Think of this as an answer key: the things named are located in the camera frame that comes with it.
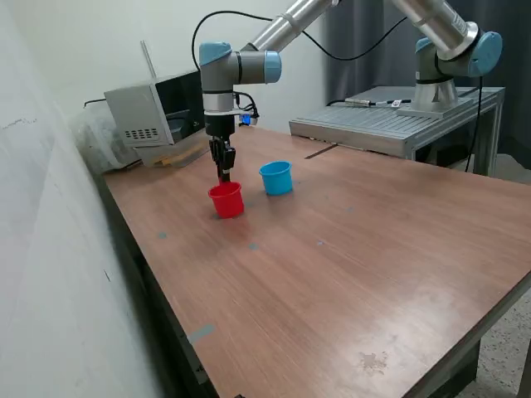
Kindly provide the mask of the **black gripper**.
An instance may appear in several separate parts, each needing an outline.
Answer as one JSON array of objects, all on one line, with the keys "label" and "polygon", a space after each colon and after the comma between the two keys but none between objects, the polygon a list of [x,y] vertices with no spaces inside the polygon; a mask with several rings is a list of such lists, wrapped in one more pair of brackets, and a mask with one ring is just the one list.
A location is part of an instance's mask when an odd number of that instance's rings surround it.
[{"label": "black gripper", "polygon": [[[229,138],[235,133],[234,114],[205,114],[204,122],[209,136]],[[236,160],[236,150],[228,140],[221,142],[218,138],[211,138],[209,141],[212,160],[218,163],[219,182],[229,182],[231,169]]]}]

